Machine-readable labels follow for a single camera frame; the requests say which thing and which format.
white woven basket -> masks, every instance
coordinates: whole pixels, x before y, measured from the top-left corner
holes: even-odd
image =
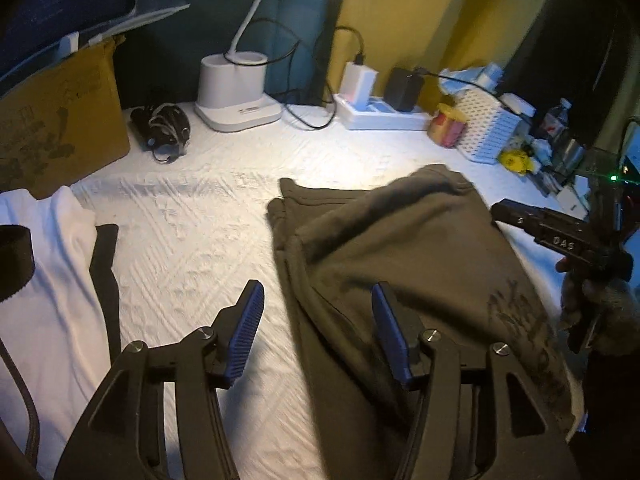
[[[460,153],[474,162],[495,164],[520,118],[478,88],[467,90],[456,108],[468,118],[466,130],[456,146]]]

hand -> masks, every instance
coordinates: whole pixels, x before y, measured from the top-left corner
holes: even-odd
[[[604,309],[603,323],[593,341],[593,349],[605,355],[627,355],[640,349],[640,303],[629,284],[617,278],[609,283],[575,279],[571,263],[563,258],[556,264],[566,272],[562,282],[560,330],[567,330],[582,317],[584,298]]]

folded brown clothing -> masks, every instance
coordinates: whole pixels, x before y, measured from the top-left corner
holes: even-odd
[[[372,191],[308,189],[288,178],[280,190],[268,205],[274,256],[330,478],[393,478],[413,415],[415,396],[393,380],[376,339],[378,281],[460,345],[507,343],[569,429],[554,330],[464,177],[434,165]]]

silver screw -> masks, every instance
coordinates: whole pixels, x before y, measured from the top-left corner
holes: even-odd
[[[422,337],[429,343],[435,343],[442,339],[442,334],[436,329],[430,328],[422,333]]]
[[[211,336],[213,336],[213,327],[201,326],[198,329],[198,332],[200,332],[202,334],[202,338],[203,339],[209,339]]]
[[[501,356],[509,355],[511,353],[511,349],[509,348],[509,345],[507,345],[507,343],[494,343],[492,345],[492,348],[494,349],[495,353]]]
[[[144,342],[142,342],[142,341],[132,341],[131,343],[129,343],[125,347],[125,350],[127,352],[131,352],[132,354],[135,354],[137,352],[140,352],[144,347],[145,347]]]

blue curtain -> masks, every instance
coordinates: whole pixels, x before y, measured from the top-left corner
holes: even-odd
[[[123,108],[145,104],[155,92],[162,92],[175,102],[195,100],[200,59],[226,52],[253,0],[186,1],[191,4],[189,9],[130,31],[127,41],[117,49],[114,67]],[[341,1],[263,0],[256,17],[282,22],[313,46],[323,30],[335,27]],[[286,53],[295,41],[275,25],[258,23],[247,30],[239,49],[256,50],[273,59]],[[328,58],[324,52],[328,48],[330,44],[320,42],[319,59]],[[288,60],[268,67],[266,92],[285,91],[287,68]],[[316,102],[323,72],[326,64],[316,71],[309,50],[301,47],[292,63],[291,87],[303,91],[305,102]]]

